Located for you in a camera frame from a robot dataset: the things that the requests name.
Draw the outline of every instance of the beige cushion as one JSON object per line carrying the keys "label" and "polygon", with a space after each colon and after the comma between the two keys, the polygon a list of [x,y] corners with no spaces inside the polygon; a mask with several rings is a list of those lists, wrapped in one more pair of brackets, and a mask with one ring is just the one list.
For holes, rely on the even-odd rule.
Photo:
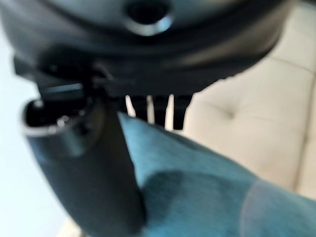
{"label": "beige cushion", "polygon": [[313,75],[274,59],[197,94],[184,135],[294,189]]}
{"label": "beige cushion", "polygon": [[316,199],[316,85],[312,96],[309,132],[303,153],[298,193]]}

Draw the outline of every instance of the black handle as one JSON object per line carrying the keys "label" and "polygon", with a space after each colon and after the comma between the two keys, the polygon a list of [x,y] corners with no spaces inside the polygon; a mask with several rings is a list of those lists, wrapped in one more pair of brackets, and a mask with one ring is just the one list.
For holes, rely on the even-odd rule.
{"label": "black handle", "polygon": [[26,135],[68,213],[92,237],[137,234],[144,211],[116,112],[94,103],[77,116],[38,127],[43,111],[34,102],[27,106]]}

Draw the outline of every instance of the teal fabric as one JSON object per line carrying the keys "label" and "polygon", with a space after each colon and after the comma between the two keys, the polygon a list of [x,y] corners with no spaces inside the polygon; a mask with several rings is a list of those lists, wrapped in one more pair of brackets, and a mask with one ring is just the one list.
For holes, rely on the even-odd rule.
{"label": "teal fabric", "polygon": [[119,116],[146,207],[141,237],[316,237],[316,202],[186,138]]}

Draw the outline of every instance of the tufted upholstery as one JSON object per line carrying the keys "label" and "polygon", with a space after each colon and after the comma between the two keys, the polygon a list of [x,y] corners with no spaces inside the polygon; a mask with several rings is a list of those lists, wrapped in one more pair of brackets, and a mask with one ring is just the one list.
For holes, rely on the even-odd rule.
{"label": "tufted upholstery", "polygon": [[183,132],[262,178],[312,198],[316,198],[315,23],[316,7],[301,3],[268,58],[195,95]]}

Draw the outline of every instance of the black grip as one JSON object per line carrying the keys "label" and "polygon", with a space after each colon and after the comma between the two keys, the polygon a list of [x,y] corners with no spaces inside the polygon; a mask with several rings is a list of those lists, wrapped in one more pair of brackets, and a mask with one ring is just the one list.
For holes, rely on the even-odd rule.
{"label": "black grip", "polygon": [[141,196],[116,112],[97,104],[61,127],[31,127],[32,110],[30,104],[24,118],[28,141],[73,219],[92,237],[141,231]]}

